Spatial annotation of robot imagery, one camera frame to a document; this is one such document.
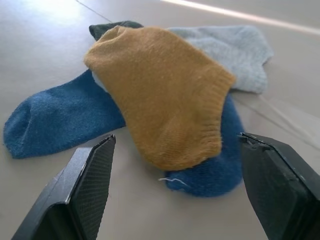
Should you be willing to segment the dark green sock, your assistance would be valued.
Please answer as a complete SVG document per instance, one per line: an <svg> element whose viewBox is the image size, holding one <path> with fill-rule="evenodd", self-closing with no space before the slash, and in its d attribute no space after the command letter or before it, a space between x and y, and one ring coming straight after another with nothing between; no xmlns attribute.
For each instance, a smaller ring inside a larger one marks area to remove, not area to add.
<svg viewBox="0 0 320 240"><path fill-rule="evenodd" d="M108 30L114 27L121 26L126 28L143 28L144 26L138 22L125 20L119 22L105 23L105 24L93 24L88 27L91 36L98 41Z"/></svg>

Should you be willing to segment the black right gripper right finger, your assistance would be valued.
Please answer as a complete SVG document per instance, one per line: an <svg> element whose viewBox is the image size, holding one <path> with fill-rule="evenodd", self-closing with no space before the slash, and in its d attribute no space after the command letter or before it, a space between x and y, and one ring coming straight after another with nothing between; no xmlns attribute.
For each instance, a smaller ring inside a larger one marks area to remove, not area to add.
<svg viewBox="0 0 320 240"><path fill-rule="evenodd" d="M243 132L242 175L268 240L320 240L320 175L288 144Z"/></svg>

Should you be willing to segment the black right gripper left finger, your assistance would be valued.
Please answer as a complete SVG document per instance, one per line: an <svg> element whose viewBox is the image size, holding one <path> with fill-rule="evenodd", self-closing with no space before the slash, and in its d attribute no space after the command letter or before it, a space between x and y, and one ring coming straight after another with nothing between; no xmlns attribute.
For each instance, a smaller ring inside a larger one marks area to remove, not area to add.
<svg viewBox="0 0 320 240"><path fill-rule="evenodd" d="M11 240L96 240L109 196L116 137L79 147L44 187Z"/></svg>

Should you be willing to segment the light blue sock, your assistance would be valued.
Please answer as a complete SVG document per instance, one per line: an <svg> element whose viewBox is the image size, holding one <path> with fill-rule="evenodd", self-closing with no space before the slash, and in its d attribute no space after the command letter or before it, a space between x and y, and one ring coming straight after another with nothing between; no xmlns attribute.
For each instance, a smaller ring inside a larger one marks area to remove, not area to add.
<svg viewBox="0 0 320 240"><path fill-rule="evenodd" d="M116 26L90 48L84 63L112 95L155 98L194 89L261 93L267 84L262 66L271 55L258 31L246 26Z"/></svg>

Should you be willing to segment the mustard yellow sock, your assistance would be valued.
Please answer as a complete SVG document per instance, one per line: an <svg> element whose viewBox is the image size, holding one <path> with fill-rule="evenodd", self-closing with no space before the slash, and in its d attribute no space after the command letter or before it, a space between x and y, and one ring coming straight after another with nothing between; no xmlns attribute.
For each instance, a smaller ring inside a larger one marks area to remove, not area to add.
<svg viewBox="0 0 320 240"><path fill-rule="evenodd" d="M118 106L143 159L179 171L220 154L235 77L202 51L162 28L116 26L84 63Z"/></svg>

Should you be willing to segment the dark blue sock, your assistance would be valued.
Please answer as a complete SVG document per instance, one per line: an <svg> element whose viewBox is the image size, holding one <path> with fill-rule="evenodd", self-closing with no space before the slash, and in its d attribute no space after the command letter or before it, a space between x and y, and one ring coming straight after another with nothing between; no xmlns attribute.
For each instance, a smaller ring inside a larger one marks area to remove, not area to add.
<svg viewBox="0 0 320 240"><path fill-rule="evenodd" d="M4 124L3 140L13 158L24 159L65 151L124 126L115 102L87 70L20 103ZM243 179L238 142L243 130L228 95L221 120L221 153L195 167L167 171L166 186L196 197L217 197L232 191Z"/></svg>

